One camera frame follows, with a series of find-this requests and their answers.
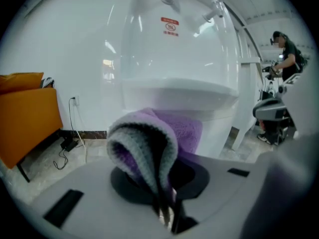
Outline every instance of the sticker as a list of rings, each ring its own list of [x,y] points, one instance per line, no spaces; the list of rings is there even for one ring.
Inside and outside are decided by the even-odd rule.
[[[178,36],[177,32],[177,26],[179,25],[179,22],[177,20],[174,19],[170,19],[170,18],[160,18],[161,21],[166,22],[165,24],[165,30],[163,31],[164,34],[168,34],[171,36]]]

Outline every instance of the purple towel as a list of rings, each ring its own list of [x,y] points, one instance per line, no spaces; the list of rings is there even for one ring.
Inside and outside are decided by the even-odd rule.
[[[169,171],[179,149],[196,151],[201,132],[200,121],[147,108],[112,124],[107,151],[111,160],[137,183],[146,183],[157,196],[160,185],[172,202]]]

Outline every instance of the black t-shirt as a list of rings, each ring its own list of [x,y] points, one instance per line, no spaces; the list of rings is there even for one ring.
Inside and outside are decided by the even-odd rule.
[[[288,58],[289,54],[294,54],[296,61],[298,59],[298,49],[294,45],[293,42],[290,40],[286,40],[285,48],[283,52],[284,60]],[[289,77],[291,77],[293,74],[298,73],[298,69],[296,65],[292,65],[290,67],[283,69],[283,81],[287,80]]]

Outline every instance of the sneaker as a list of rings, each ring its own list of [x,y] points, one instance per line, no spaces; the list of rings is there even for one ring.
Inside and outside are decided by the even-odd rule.
[[[264,133],[263,133],[263,134],[261,134],[261,133],[258,134],[258,135],[257,135],[257,138],[258,138],[259,140],[261,140],[261,141],[268,141]]]

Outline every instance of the wall outlet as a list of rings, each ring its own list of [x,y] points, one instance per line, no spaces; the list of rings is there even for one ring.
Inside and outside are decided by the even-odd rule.
[[[73,99],[74,106],[79,106],[80,105],[79,96],[74,96],[74,97],[75,97],[75,99]]]

